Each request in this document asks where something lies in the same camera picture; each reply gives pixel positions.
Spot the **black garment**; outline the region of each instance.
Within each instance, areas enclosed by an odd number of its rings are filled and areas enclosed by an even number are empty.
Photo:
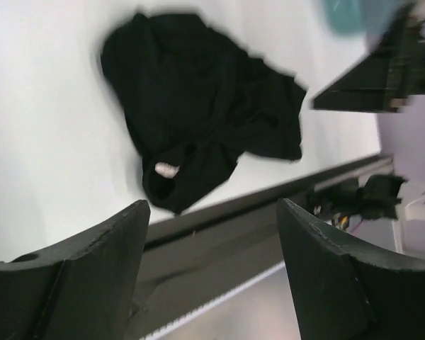
[[[136,14],[108,37],[101,64],[158,207],[181,213],[225,182],[243,152],[301,158],[305,91],[195,14]],[[178,173],[165,178],[157,163]]]

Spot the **clothing label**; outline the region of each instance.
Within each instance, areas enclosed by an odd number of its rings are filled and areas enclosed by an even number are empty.
[[[156,170],[156,172],[162,177],[165,177],[166,179],[172,179],[178,173],[179,166],[173,166],[167,163],[159,162],[156,163],[154,170]]]

